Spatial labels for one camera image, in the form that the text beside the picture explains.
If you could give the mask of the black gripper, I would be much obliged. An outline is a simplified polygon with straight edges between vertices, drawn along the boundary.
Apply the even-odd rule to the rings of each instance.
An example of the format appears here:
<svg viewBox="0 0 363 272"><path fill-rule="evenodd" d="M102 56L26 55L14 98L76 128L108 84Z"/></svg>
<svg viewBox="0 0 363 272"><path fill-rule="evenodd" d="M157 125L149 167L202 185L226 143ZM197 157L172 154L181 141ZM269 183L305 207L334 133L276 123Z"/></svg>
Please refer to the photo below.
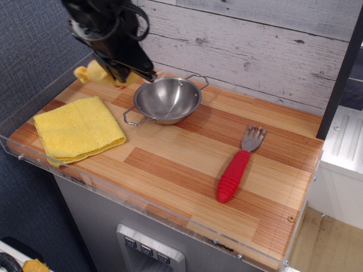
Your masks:
<svg viewBox="0 0 363 272"><path fill-rule="evenodd" d="M150 83L157 79L151 60L119 18L111 21L102 33L83 27L74 19L69 21L69 28L76 39L96 53L120 83L132 83L132 71Z"/></svg>

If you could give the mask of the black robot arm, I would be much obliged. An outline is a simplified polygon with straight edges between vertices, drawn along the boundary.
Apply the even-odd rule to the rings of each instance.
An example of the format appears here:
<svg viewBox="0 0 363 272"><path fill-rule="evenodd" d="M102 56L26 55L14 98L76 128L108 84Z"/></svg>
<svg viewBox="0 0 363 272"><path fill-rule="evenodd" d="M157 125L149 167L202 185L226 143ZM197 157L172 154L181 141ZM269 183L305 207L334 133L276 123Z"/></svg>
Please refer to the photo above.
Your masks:
<svg viewBox="0 0 363 272"><path fill-rule="evenodd" d="M126 83L135 73L149 82L157 78L154 65L140 46L149 34L149 18L132 1L62 1L71 16L76 39L93 50L101 67Z"/></svg>

